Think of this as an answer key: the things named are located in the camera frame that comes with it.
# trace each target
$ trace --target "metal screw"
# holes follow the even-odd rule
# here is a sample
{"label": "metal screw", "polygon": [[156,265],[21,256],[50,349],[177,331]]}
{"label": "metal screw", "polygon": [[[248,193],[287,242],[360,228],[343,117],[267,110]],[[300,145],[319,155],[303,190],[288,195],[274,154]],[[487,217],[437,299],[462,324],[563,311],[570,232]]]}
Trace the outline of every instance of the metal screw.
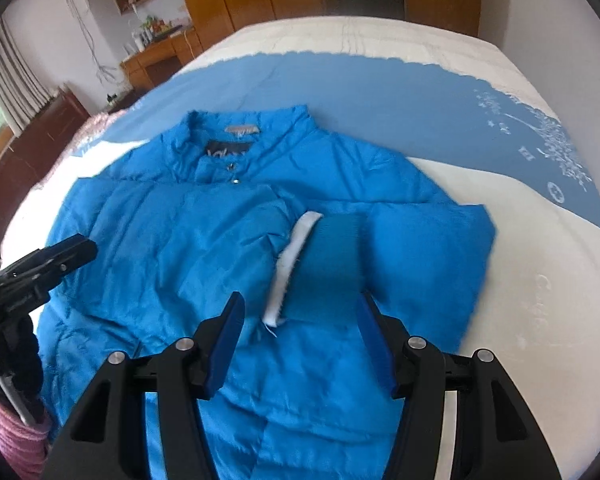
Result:
{"label": "metal screw", "polygon": [[109,357],[107,358],[107,361],[109,361],[112,365],[119,365],[122,361],[125,360],[125,353],[124,352],[113,352],[113,354],[110,354]]}
{"label": "metal screw", "polygon": [[493,354],[489,350],[483,348],[482,350],[478,350],[478,359],[483,363],[490,363],[493,361]]}
{"label": "metal screw", "polygon": [[183,352],[185,350],[191,350],[193,348],[193,339],[190,337],[183,337],[182,339],[178,339],[176,341],[176,348],[178,350],[182,350]]}
{"label": "metal screw", "polygon": [[427,342],[418,336],[410,337],[407,343],[414,350],[422,350],[427,345]]}

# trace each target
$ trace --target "wooden headboard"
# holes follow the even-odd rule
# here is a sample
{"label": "wooden headboard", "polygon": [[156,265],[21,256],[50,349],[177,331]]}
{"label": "wooden headboard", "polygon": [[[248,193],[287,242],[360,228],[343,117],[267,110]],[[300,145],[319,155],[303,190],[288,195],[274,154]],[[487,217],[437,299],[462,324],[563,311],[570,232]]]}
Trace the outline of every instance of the wooden headboard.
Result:
{"label": "wooden headboard", "polygon": [[0,150],[0,244],[27,193],[49,172],[62,150],[89,118],[75,95],[66,89],[49,102],[19,137],[11,134]]}

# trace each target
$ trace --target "white wall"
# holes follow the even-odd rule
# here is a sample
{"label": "white wall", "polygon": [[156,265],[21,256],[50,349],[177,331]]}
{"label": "white wall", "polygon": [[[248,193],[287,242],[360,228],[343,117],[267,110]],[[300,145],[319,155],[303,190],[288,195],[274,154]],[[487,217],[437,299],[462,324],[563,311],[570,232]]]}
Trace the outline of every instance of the white wall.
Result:
{"label": "white wall", "polygon": [[567,128],[600,192],[600,20],[586,0],[482,0],[496,44]]}
{"label": "white wall", "polygon": [[[115,69],[118,59],[103,37],[85,0],[75,0],[91,33],[101,64]],[[107,104],[107,93],[126,86],[101,82],[78,21],[66,0],[14,0],[4,13],[14,41],[41,82],[50,88],[67,84],[91,114]]]}
{"label": "white wall", "polygon": [[[127,56],[125,43],[133,44],[131,32],[138,28],[140,21],[133,12],[120,15],[115,0],[88,0],[94,20],[109,43],[110,49],[118,62]],[[138,15],[157,16],[165,22],[189,19],[184,0],[149,0],[138,5]]]}

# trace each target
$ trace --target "jacket label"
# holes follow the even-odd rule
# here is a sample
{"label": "jacket label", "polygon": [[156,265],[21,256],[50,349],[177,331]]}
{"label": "jacket label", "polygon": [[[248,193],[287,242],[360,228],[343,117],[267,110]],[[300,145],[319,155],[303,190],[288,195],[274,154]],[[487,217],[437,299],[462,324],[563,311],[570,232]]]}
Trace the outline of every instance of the jacket label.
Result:
{"label": "jacket label", "polygon": [[210,156],[241,155],[249,151],[252,142],[224,142],[210,140],[205,146],[205,153]]}
{"label": "jacket label", "polygon": [[224,130],[228,134],[234,134],[236,137],[260,133],[259,127],[255,124],[236,124],[234,126],[227,126]]}

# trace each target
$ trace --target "white lining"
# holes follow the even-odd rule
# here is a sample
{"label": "white lining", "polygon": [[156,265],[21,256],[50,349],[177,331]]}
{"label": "white lining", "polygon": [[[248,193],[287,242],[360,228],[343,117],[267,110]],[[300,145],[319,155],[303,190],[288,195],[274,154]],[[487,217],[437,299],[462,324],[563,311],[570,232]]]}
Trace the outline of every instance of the white lining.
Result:
{"label": "white lining", "polygon": [[267,306],[264,309],[262,322],[270,327],[277,327],[280,322],[280,310],[282,302],[285,299],[286,288],[291,278],[291,272],[294,270],[300,251],[311,234],[316,222],[322,218],[320,213],[307,211],[294,225],[291,231],[291,241],[289,245],[280,253],[276,262],[276,275],[271,282]]}

